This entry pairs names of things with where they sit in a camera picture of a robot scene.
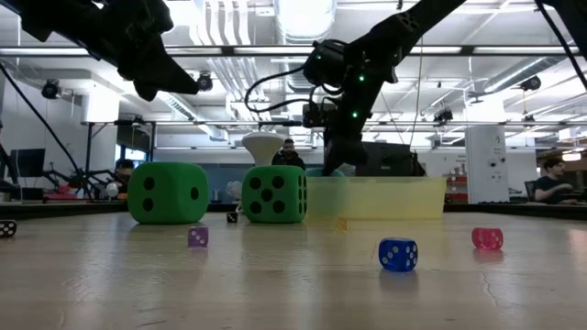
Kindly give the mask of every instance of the black robotic arm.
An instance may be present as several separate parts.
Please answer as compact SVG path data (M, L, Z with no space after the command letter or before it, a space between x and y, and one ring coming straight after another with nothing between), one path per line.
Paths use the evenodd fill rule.
M197 82L165 52L161 34L173 22L162 0L0 0L0 5L18 14L22 28L39 41L56 32L116 66L148 101L158 91L199 91Z
M367 160L362 129L384 82L397 83L394 68L431 28L465 0L421 0L407 11L388 17L369 33L349 44L338 40L315 43L304 65L305 78L315 86L337 88L327 93L336 106L325 111L310 102L305 127L325 128L325 167L329 175L342 163L358 165ZM537 0L560 14L583 55L587 55L587 1Z

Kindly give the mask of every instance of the green foam die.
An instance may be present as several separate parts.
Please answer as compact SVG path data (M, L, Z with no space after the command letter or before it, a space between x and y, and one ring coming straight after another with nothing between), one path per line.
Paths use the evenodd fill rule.
M192 224L207 208L208 179L195 164L143 163L128 183L128 210L141 224Z
M242 208L252 223L295 224L307 211L305 173L296 166L250 169L242 184Z

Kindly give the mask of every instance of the black and white die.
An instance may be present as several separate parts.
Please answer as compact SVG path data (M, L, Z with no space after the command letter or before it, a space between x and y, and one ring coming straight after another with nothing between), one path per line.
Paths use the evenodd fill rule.
M10 238L17 233L17 222L14 220L0 220L0 238Z
M229 224L235 224L238 222L238 213L237 212L229 212L227 213L227 222Z

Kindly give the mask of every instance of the plastic bin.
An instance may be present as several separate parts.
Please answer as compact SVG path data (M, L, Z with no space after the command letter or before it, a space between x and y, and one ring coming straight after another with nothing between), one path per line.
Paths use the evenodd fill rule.
M441 219L445 178L307 178L306 222Z

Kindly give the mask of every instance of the man sitting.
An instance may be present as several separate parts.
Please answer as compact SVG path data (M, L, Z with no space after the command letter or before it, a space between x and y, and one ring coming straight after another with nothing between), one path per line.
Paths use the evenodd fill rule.
M128 181L135 170L135 162L131 159L119 159L116 162L116 185L118 186L118 193L128 192Z
M572 193L570 183L562 180L565 172L565 163L561 159L548 159L544 162L547 175L536 181L535 199L546 204L577 204L575 199L565 198L565 193Z
M304 161L295 152L294 141L290 138L285 139L282 150L273 156L271 165L293 165L305 171Z

